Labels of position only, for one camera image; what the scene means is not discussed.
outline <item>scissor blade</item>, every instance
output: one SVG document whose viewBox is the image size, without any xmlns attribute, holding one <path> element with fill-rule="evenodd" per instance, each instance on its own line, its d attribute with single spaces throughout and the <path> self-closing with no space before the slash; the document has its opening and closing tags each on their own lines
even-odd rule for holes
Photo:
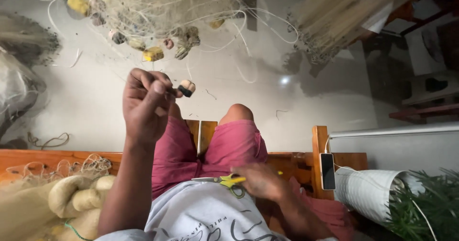
<svg viewBox="0 0 459 241">
<path fill-rule="evenodd" d="M 192 178 L 192 181 L 197 181 L 197 182 L 214 182 L 218 183 L 220 181 L 220 178 L 218 177 L 199 177 L 199 178 Z"/>
</svg>

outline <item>hand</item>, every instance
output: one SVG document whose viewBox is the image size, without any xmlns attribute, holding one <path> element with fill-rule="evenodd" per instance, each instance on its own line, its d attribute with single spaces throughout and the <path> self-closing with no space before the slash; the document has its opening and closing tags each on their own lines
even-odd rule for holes
<svg viewBox="0 0 459 241">
<path fill-rule="evenodd" d="M 231 168 L 231 171 L 246 178 L 242 185 L 255 197 L 277 203 L 285 193 L 290 191 L 288 183 L 266 164 L 249 164 Z"/>
<path fill-rule="evenodd" d="M 126 140 L 135 144 L 156 144 L 166 130 L 171 103 L 182 95 L 172 89 L 166 74 L 132 69 L 123 92 Z"/>
</svg>

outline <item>green plant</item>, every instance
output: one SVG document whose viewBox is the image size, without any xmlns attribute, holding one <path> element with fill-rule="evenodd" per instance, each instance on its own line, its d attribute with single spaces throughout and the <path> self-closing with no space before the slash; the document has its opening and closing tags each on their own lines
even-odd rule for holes
<svg viewBox="0 0 459 241">
<path fill-rule="evenodd" d="M 438 241 L 459 240 L 459 173 L 441 168 L 444 175 L 429 176 L 424 171 L 411 171 L 426 191 L 418 196 L 408 187 L 395 191 L 385 226 L 406 241 L 433 240 L 427 217 Z"/>
</svg>

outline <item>white pipe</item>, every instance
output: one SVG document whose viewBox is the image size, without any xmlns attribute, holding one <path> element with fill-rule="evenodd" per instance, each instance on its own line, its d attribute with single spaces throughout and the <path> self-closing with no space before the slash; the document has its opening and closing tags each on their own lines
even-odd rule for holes
<svg viewBox="0 0 459 241">
<path fill-rule="evenodd" d="M 432 134 L 459 132 L 459 122 L 444 122 L 423 125 L 402 126 L 387 129 L 369 129 L 358 131 L 344 131 L 330 133 L 330 139 L 338 138 L 361 138 L 377 136 L 398 136 L 411 134 Z"/>
</svg>

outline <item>smartphone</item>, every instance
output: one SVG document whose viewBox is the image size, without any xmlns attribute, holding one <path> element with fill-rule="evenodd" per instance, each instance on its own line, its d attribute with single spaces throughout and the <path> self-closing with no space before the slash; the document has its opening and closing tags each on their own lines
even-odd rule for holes
<svg viewBox="0 0 459 241">
<path fill-rule="evenodd" d="M 333 162 L 333 154 L 320 154 L 320 177 L 322 179 L 323 190 L 335 190 L 335 163 Z"/>
</svg>

